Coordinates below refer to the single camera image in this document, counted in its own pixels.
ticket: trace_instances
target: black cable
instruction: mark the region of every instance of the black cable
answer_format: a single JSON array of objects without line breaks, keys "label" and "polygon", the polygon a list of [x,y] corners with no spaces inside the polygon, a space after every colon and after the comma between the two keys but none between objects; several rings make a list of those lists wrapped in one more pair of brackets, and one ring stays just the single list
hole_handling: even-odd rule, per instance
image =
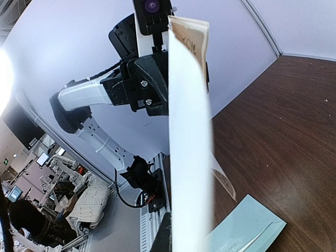
[{"label": "black cable", "polygon": [[102,75],[104,75],[104,74],[107,74],[109,71],[112,71],[114,68],[120,66],[120,64],[121,64],[121,60],[120,60],[118,63],[114,64],[112,67],[110,67],[110,68],[104,70],[103,72],[100,72],[100,73],[98,73],[98,74],[96,74],[96,75],[90,77],[90,80],[92,80],[92,79],[96,79],[96,78],[98,78],[98,77],[100,77],[100,76],[102,76]]},{"label": "black cable", "polygon": [[[102,71],[102,72],[100,72],[100,73],[98,73],[98,74],[96,74],[94,76],[91,76],[89,79],[90,80],[96,79],[96,78],[98,78],[98,77],[100,77],[100,76],[102,76],[104,74],[107,74],[109,71],[112,71],[114,68],[120,66],[121,62],[122,62],[122,60],[120,60],[118,63],[114,64],[112,67],[109,67],[108,69],[106,69],[106,70],[104,70],[104,71]],[[86,81],[88,81],[88,79],[82,79],[82,80],[76,81],[75,85],[77,85],[79,83],[86,82]]]},{"label": "black cable", "polygon": [[126,206],[129,206],[129,207],[132,207],[132,208],[141,208],[141,207],[144,207],[145,205],[147,205],[147,202],[144,202],[142,205],[140,206],[133,206],[133,205],[130,205],[128,204],[120,195],[119,193],[119,187],[118,187],[118,181],[117,181],[117,170],[114,169],[114,177],[115,177],[115,190],[117,191],[117,195],[119,196],[120,200],[126,205]]}]

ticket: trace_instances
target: bright light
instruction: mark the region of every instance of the bright light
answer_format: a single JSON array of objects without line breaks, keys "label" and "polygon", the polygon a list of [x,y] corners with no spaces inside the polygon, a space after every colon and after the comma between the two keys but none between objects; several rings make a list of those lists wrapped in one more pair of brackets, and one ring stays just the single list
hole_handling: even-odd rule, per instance
[{"label": "bright light", "polygon": [[3,50],[0,50],[0,115],[11,98],[14,74],[12,63]]}]

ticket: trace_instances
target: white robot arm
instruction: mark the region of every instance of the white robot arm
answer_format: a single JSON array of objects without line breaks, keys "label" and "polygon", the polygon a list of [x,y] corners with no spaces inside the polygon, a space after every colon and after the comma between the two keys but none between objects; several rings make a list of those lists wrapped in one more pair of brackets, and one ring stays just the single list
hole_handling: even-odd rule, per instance
[{"label": "white robot arm", "polygon": [[55,160],[56,160],[56,161],[60,161],[60,162],[62,162],[62,163],[65,164],[65,165],[70,165],[70,166],[72,167],[73,170],[76,169],[76,166],[78,166],[77,161],[72,160],[72,159],[69,159],[69,158],[66,158],[65,156],[60,156],[60,155],[58,155],[58,154],[53,155],[53,156],[49,159],[49,161],[46,163],[46,165],[49,166],[50,163],[51,163],[53,160],[54,160],[54,161],[55,161]]},{"label": "white robot arm", "polygon": [[[136,15],[119,22],[109,34],[120,62],[91,78],[69,82],[50,99],[62,129],[86,141],[117,171],[132,165],[133,154],[99,127],[90,106],[129,104],[134,112],[146,108],[151,116],[168,115],[168,55],[162,49],[167,42],[167,16],[172,15],[172,6],[170,1],[162,1],[157,12],[154,5],[160,5],[159,1],[149,1],[145,13],[139,1],[133,2]],[[148,22],[148,15],[165,18],[156,24]]]},{"label": "white robot arm", "polygon": [[66,166],[66,164],[73,164],[76,163],[73,160],[71,163],[69,162],[70,159],[54,155],[48,161],[47,166],[51,168],[56,174],[61,174],[62,172],[66,173],[69,176],[69,181],[75,186],[74,192],[79,191],[86,183],[86,181],[93,176],[90,172],[87,172],[84,176],[76,172],[72,167]]}]

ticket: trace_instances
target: screw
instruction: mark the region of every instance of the screw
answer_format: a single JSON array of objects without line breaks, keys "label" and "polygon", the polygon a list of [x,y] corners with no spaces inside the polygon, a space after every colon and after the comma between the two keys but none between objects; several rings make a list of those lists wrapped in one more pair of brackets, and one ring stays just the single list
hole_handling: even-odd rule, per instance
[{"label": "screw", "polygon": [[147,104],[148,106],[152,105],[152,102],[153,102],[153,101],[152,101],[151,99],[147,99],[147,100],[146,100],[146,104]]},{"label": "screw", "polygon": [[141,86],[143,86],[144,88],[148,86],[148,82],[146,80],[142,80],[140,82]]}]

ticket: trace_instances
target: light blue envelope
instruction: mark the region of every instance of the light blue envelope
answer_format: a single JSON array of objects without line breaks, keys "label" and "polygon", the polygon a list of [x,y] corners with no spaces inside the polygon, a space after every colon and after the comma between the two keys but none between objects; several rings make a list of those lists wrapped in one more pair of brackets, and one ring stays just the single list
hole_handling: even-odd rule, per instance
[{"label": "light blue envelope", "polygon": [[286,222],[247,195],[208,235],[209,252],[265,252]]}]

